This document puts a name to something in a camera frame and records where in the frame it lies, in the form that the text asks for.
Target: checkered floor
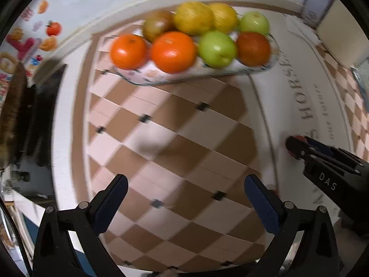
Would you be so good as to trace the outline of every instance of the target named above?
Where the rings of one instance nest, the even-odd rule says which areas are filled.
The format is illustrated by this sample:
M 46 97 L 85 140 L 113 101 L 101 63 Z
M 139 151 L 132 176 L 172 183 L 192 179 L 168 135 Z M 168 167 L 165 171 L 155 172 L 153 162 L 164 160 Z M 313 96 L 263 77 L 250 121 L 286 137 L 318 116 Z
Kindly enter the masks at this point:
M 109 73 L 113 40 L 97 48 L 87 153 L 94 193 L 129 179 L 105 234 L 114 260 L 193 272 L 258 259 L 265 231 L 242 177 L 260 173 L 235 77 L 135 86 Z
M 347 118 L 352 129 L 354 152 L 365 161 L 369 161 L 369 114 L 365 111 L 357 83 L 351 71 L 342 67 L 323 45 L 318 46 L 317 50 L 323 57 L 329 72 L 336 80 L 338 91 L 344 102 Z

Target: blue gripper pad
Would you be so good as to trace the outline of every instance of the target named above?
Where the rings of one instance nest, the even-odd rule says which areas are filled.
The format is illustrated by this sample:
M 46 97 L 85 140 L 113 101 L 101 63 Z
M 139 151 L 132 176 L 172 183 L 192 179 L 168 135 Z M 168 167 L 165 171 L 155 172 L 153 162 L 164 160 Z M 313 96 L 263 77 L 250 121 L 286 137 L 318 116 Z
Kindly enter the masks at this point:
M 285 216 L 281 200 L 254 174 L 246 176 L 244 189 L 265 230 L 276 235 Z
M 312 139 L 310 137 L 305 137 L 305 138 L 306 138 L 306 141 L 307 141 L 307 143 L 309 145 L 314 146 L 321 153 L 326 154 L 329 157 L 333 157 L 333 153 L 332 153 L 331 149 L 327 145 L 324 145 L 321 142 L 316 141 L 316 140 L 314 140 L 314 139 Z
M 127 192 L 128 179 L 118 174 L 105 190 L 101 190 L 93 198 L 90 215 L 96 235 L 106 232 Z

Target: lemon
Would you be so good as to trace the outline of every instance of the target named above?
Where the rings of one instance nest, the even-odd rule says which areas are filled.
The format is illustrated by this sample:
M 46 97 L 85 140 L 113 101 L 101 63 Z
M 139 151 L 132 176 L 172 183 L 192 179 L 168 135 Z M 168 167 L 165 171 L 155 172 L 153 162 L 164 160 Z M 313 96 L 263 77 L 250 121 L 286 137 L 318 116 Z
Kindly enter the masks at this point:
M 214 27 L 225 34 L 230 33 L 237 25 L 237 13 L 227 4 L 211 3 L 209 7 L 214 14 Z
M 191 36 L 202 35 L 213 28 L 211 8 L 197 1 L 185 2 L 177 7 L 174 24 L 177 29 Z

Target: green apple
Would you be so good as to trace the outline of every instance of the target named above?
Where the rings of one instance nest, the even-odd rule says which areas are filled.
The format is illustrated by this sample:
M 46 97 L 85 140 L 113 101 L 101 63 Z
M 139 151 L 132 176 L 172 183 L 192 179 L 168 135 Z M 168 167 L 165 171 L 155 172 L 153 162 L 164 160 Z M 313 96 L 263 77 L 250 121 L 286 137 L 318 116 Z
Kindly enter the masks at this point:
M 257 32 L 267 36 L 269 33 L 269 21 L 258 11 L 250 11 L 241 19 L 239 28 L 241 32 Z
M 227 34 L 211 31 L 201 37 L 199 55 L 208 66 L 218 69 L 232 63 L 237 46 Z

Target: box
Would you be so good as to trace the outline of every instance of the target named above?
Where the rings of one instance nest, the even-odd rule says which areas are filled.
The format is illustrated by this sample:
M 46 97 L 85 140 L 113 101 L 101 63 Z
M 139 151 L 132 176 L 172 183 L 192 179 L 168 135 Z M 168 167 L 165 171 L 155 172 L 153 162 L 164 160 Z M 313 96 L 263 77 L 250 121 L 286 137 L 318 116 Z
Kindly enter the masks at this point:
M 302 18 L 310 27 L 316 28 L 324 18 L 333 0 L 305 0 Z

